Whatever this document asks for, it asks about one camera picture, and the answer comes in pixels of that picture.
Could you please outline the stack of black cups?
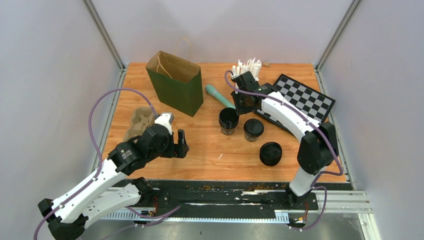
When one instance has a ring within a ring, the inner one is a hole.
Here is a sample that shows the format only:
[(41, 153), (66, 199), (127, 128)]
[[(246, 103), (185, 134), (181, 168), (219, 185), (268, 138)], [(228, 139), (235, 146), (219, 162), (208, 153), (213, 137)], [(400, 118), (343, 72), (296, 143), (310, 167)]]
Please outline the stack of black cups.
[(223, 108), (218, 115), (218, 122), (221, 132), (224, 135), (231, 135), (239, 123), (239, 115), (232, 107)]

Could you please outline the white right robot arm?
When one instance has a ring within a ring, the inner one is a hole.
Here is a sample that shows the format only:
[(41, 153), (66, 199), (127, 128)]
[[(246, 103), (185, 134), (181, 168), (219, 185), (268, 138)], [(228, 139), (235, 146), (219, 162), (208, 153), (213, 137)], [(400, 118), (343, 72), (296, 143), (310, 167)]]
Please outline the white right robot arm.
[(327, 166), (338, 159), (336, 129), (332, 123), (320, 123), (300, 111), (272, 84), (259, 84), (251, 72), (229, 79), (232, 75), (233, 72), (227, 70), (224, 79), (233, 89), (231, 96), (237, 114), (261, 110), (280, 122), (300, 143), (297, 153), (299, 169), (285, 195), (286, 204), (298, 209), (320, 176), (328, 174)]

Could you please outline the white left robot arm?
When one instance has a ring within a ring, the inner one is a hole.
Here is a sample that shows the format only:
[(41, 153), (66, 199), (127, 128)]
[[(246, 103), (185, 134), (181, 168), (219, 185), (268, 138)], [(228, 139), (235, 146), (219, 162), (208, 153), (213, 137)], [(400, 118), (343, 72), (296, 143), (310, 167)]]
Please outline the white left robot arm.
[(155, 123), (142, 135), (119, 143), (101, 166), (72, 190), (56, 199), (40, 201), (38, 208), (53, 238), (76, 240), (90, 225), (110, 213), (135, 204), (149, 206), (153, 201), (153, 188), (143, 177), (116, 192), (101, 195), (158, 157), (185, 158), (189, 151), (185, 132), (180, 129), (177, 133), (175, 143), (173, 132)]

